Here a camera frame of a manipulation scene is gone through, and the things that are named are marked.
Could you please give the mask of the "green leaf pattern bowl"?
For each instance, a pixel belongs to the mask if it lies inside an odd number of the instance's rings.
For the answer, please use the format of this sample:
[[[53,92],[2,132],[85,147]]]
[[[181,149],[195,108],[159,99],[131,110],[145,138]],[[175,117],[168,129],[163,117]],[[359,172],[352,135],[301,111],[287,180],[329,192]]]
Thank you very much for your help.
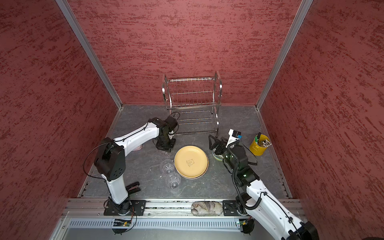
[[[214,151],[212,151],[212,155],[218,161],[223,161],[224,159],[222,155],[216,155]]]

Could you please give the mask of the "yellow bear plate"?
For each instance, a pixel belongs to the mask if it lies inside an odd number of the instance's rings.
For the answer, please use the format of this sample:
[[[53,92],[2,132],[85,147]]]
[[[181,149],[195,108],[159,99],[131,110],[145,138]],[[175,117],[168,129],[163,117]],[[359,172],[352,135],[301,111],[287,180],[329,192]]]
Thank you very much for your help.
[[[177,172],[186,179],[197,179],[209,168],[207,154],[196,146],[185,146],[177,151],[174,158]]]

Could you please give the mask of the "chrome two-tier dish rack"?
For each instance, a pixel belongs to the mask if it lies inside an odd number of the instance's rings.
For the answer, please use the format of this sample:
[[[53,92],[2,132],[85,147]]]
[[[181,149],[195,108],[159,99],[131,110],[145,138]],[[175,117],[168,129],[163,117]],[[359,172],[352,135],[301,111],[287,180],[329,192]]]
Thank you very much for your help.
[[[178,117],[178,135],[219,132],[223,84],[219,72],[212,77],[169,79],[162,77],[166,109]]]

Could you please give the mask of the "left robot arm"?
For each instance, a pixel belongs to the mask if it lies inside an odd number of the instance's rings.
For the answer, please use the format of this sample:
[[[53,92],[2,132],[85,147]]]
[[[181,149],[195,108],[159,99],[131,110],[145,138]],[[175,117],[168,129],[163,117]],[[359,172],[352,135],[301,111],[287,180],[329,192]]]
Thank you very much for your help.
[[[176,143],[173,135],[177,131],[177,127],[177,119],[171,115],[165,120],[152,118],[142,127],[122,137],[103,139],[97,147],[98,153],[94,166],[107,183],[110,193],[109,203],[116,207],[122,215],[130,209],[130,196],[124,182],[126,157],[150,140],[157,140],[155,146],[158,150],[170,152]]]

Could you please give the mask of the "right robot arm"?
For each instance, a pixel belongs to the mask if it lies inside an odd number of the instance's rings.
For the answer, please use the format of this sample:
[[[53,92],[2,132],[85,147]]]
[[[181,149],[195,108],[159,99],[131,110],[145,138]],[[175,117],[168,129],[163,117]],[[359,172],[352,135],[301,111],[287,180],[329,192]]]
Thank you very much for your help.
[[[318,240],[311,222],[304,223],[291,213],[265,186],[249,165],[242,136],[218,139],[209,135],[209,149],[223,158],[237,192],[237,211],[257,221],[275,240]]]

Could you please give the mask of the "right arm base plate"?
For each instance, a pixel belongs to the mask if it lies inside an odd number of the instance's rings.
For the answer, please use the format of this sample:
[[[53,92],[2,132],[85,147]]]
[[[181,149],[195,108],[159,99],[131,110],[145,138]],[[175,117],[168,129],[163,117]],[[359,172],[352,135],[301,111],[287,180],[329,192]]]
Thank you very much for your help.
[[[247,216],[245,208],[239,201],[224,200],[223,203],[224,216]]]

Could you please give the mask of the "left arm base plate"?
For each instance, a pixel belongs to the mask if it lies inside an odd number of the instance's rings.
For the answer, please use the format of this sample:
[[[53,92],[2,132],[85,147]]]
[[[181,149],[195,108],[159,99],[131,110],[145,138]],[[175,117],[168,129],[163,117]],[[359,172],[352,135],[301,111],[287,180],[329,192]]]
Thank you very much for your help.
[[[145,200],[126,200],[118,205],[108,199],[104,203],[104,216],[142,216],[146,203]]]

